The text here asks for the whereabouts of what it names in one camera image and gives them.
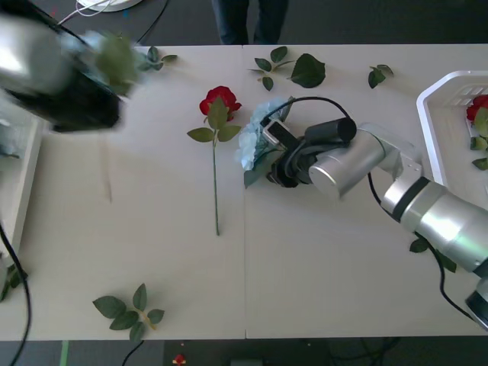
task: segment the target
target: dark floor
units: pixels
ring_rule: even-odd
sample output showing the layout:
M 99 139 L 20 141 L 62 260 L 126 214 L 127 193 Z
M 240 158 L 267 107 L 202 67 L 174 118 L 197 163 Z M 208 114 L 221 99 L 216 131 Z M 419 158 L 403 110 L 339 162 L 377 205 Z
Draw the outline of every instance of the dark floor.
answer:
M 367 339 L 373 352 L 380 339 Z M 0 364 L 14 352 L 16 342 L 0 342 Z M 70 342 L 68 366 L 118 366 L 131 350 L 129 341 Z M 185 366 L 230 366 L 232 360 L 262 360 L 266 366 L 368 366 L 370 358 L 331 362 L 335 357 L 364 353 L 358 339 L 276 339 L 246 341 L 148 341 L 127 362 L 127 366 L 172 366 L 183 354 Z M 59 363 L 61 342 L 29 342 L 18 366 L 64 366 Z M 417 337 L 400 340 L 389 351 L 383 366 L 486 366 L 486 337 Z
M 32 0 L 60 20 L 75 0 Z M 168 0 L 151 34 L 150 45 L 218 44 L 210 0 Z M 66 26 L 123 32 L 137 40 L 166 0 L 144 0 L 128 12 L 76 17 Z M 257 19 L 258 0 L 251 0 L 249 32 Z M 487 0 L 290 0 L 281 35 L 283 44 L 342 43 L 486 43 Z
M 74 9 L 74 0 L 33 0 L 60 20 Z M 137 40 L 153 22 L 166 0 L 144 0 L 127 12 L 73 18 L 66 26 L 86 30 L 122 32 Z M 152 45 L 218 44 L 210 0 L 169 0 L 165 14 L 143 41 Z M 257 0 L 251 0 L 249 32 L 257 19 Z M 486 43 L 487 0 L 291 0 L 281 43 Z M 330 363 L 326 341 L 190 341 L 147 342 L 127 366 L 169 366 L 185 354 L 187 366 L 229 365 L 231 358 L 263 358 L 276 366 L 325 366 Z M 0 342 L 0 364 L 8 362 L 16 342 Z M 370 340 L 378 347 L 380 341 Z M 363 352 L 357 339 L 333 340 L 332 352 Z M 133 347 L 130 342 L 70 342 L 69 366 L 109 366 L 122 363 Z M 61 342 L 30 342 L 19 366 L 57 366 Z M 368 359 L 342 362 L 342 366 L 369 365 Z M 403 339 L 385 358 L 384 366 L 484 366 L 488 339 L 438 337 Z

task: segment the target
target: white table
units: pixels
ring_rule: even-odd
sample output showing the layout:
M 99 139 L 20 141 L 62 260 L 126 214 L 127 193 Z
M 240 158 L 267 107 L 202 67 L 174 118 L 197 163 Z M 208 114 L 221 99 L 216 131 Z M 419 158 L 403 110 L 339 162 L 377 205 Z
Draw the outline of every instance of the white table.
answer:
M 142 282 L 149 307 L 166 310 L 148 339 L 483 334 L 443 301 L 435 262 L 409 253 L 412 236 L 385 217 L 364 182 L 340 204 L 311 186 L 262 180 L 245 191 L 233 161 L 237 141 L 221 144 L 217 238 L 210 146 L 186 132 L 201 125 L 206 92 L 227 85 L 244 105 L 237 123 L 274 96 L 322 95 L 425 153 L 416 97 L 451 71 L 486 68 L 488 47 L 293 46 L 294 56 L 326 62 L 325 82 L 306 90 L 277 75 L 267 92 L 246 69 L 272 48 L 163 47 L 179 62 L 135 92 L 120 130 L 45 137 L 21 244 L 34 299 L 31 339 L 126 339 L 91 302 L 105 294 L 130 302 Z M 370 90 L 368 67 L 378 63 L 396 76 Z M 338 116 L 325 103 L 304 102 L 288 123 L 300 133 Z M 104 141 L 112 203 L 101 173 Z M 390 178 L 374 171 L 374 180 L 384 191 Z M 475 284 L 459 271 L 448 274 L 447 291 L 462 303 Z M 0 324 L 0 340 L 20 337 L 22 291 L 0 305 Z

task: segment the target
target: blurry black object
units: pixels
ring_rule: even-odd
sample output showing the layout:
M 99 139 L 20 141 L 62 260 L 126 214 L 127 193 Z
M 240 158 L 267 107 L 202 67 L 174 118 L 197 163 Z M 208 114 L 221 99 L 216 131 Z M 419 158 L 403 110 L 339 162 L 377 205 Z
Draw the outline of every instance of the blurry black object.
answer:
M 78 69 L 69 84 L 56 95 L 10 94 L 22 107 L 48 120 L 52 130 L 60 133 L 108 129 L 120 118 L 120 99 Z
M 27 0 L 0 0 L 1 13 L 36 21 L 57 33 L 66 32 L 79 38 L 58 26 L 54 19 Z M 48 120 L 56 132 L 112 128 L 120 118 L 120 99 L 112 90 L 87 77 L 86 71 L 85 65 L 73 58 L 70 79 L 55 95 L 7 92 L 18 100 L 20 106 Z

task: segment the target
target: scattered leaves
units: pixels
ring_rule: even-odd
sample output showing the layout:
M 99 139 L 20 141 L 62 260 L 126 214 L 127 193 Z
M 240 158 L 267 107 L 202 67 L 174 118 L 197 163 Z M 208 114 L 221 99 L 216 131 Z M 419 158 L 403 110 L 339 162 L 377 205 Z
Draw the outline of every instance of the scattered leaves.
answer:
M 315 88 L 326 78 L 326 64 L 304 53 L 295 64 L 290 80 L 304 88 Z
M 390 67 L 388 65 L 377 65 L 376 67 L 381 72 L 384 72 L 384 73 L 386 73 L 386 74 L 388 74 L 390 76 L 394 76 L 393 70 L 390 69 Z
M 476 159 L 471 162 L 474 166 L 476 166 L 479 170 L 488 170 L 488 159 L 481 158 Z
M 159 51 L 154 46 L 151 46 L 147 51 L 147 60 L 150 63 L 159 63 Z
M 273 61 L 274 63 L 279 63 L 280 61 L 282 61 L 283 58 L 285 58 L 287 53 L 288 48 L 286 46 L 275 48 L 271 51 L 271 61 Z
M 277 65 L 276 65 L 276 66 L 273 68 L 273 71 L 275 71 L 276 69 L 279 69 L 279 68 L 280 68 L 280 67 L 282 67 L 282 66 L 287 65 L 288 63 L 294 63 L 294 61 L 292 60 L 292 61 L 285 61 L 284 63 L 279 63 L 279 64 L 277 64 Z
M 273 79 L 270 78 L 269 76 L 265 76 L 262 78 L 262 84 L 265 86 L 266 90 L 269 92 L 273 89 Z
M 488 148 L 488 142 L 482 137 L 471 137 L 470 149 L 471 150 L 486 150 Z
M 378 84 L 381 84 L 386 80 L 387 77 L 384 74 L 393 76 L 393 71 L 388 65 L 377 65 L 376 67 L 370 66 L 370 68 L 373 70 L 368 76 L 368 84 L 371 89 L 376 88 Z
M 368 84 L 371 89 L 374 89 L 377 87 L 378 84 L 385 81 L 386 76 L 383 75 L 383 73 L 376 67 L 371 67 L 371 68 L 373 69 L 373 71 L 369 73 Z
M 412 253 L 422 253 L 429 248 L 429 242 L 423 238 L 418 238 L 410 245 Z
M 125 310 L 127 309 L 125 303 L 114 296 L 100 297 L 93 301 L 93 304 L 101 315 L 108 319 L 115 319 L 119 315 L 124 314 Z
M 236 125 L 224 126 L 219 130 L 219 133 L 217 134 L 217 138 L 221 143 L 226 143 L 227 141 L 233 139 L 234 136 L 238 134 L 240 130 L 241 130 L 241 126 L 236 126 Z
M 488 137 L 488 108 L 481 107 L 474 118 L 474 128 L 483 137 Z
M 137 322 L 139 319 L 139 314 L 135 311 L 127 311 L 114 319 L 112 324 L 110 325 L 110 329 L 112 330 L 125 330 L 132 328 L 132 326 Z
M 277 149 L 273 149 L 264 152 L 256 159 L 252 170 L 246 170 L 244 172 L 245 189 L 247 189 L 250 185 L 256 183 L 263 175 L 266 175 L 266 173 L 269 172 L 269 170 L 271 169 L 271 165 L 273 164 L 273 162 L 276 161 L 277 158 L 276 156 L 273 156 L 273 153 L 276 153 L 277 151 Z
M 153 309 L 147 313 L 147 317 L 151 321 L 152 324 L 159 324 L 164 317 L 165 312 L 164 310 L 160 309 Z
M 256 65 L 258 65 L 258 67 L 262 70 L 265 70 L 267 72 L 270 72 L 271 71 L 271 64 L 269 61 L 267 61 L 267 59 L 258 59 L 258 58 L 255 58 L 254 59 L 255 62 L 256 62 Z
M 107 35 L 101 52 L 96 56 L 95 65 L 119 95 L 127 95 L 136 81 L 135 58 L 130 41 L 125 37 Z
M 144 311 L 147 305 L 147 290 L 146 285 L 141 284 L 139 288 L 136 290 L 136 293 L 133 296 L 133 305 L 136 309 L 140 311 Z
M 26 272 L 24 272 L 24 277 L 26 279 L 29 277 Z M 5 300 L 10 290 L 18 287 L 19 284 L 21 284 L 21 276 L 19 275 L 15 265 L 11 265 L 7 269 L 7 279 L 2 288 L 2 292 L 0 292 L 0 303 Z
M 175 61 L 177 58 L 178 55 L 166 55 L 161 59 L 161 61 L 163 63 L 170 63 L 171 61 Z
M 206 127 L 195 128 L 189 131 L 187 135 L 199 143 L 208 143 L 214 140 L 214 132 Z
M 110 325 L 112 330 L 130 329 L 130 340 L 139 342 L 144 332 L 146 331 L 146 324 L 139 321 L 139 314 L 137 311 L 127 311 L 126 304 L 113 296 L 103 296 L 93 301 L 95 307 L 100 313 L 108 319 L 114 319 Z M 148 315 L 144 313 L 147 305 L 147 289 L 145 284 L 141 284 L 133 295 L 134 307 L 143 315 L 148 326 L 156 329 L 154 324 L 161 322 L 164 315 L 163 310 L 151 310 Z

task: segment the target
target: red rose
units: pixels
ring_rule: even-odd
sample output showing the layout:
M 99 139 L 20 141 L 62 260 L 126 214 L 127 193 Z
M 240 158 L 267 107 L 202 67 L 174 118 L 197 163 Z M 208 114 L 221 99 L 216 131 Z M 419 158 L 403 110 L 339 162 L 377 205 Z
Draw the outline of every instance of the red rose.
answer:
M 473 99 L 473 105 L 466 110 L 466 118 L 473 122 L 474 118 L 476 117 L 476 113 L 478 113 L 478 110 L 481 107 L 488 108 L 488 95 L 480 95 L 479 97 L 475 97 L 475 99 Z
M 241 108 L 242 104 L 236 103 L 236 96 L 226 86 L 217 86 L 215 89 L 208 92 L 207 97 L 200 103 L 201 113 L 207 116 L 208 111 L 210 110 L 210 104 L 212 104 L 219 97 L 222 98 L 223 103 L 229 108 L 227 120 L 232 120 L 232 113 Z

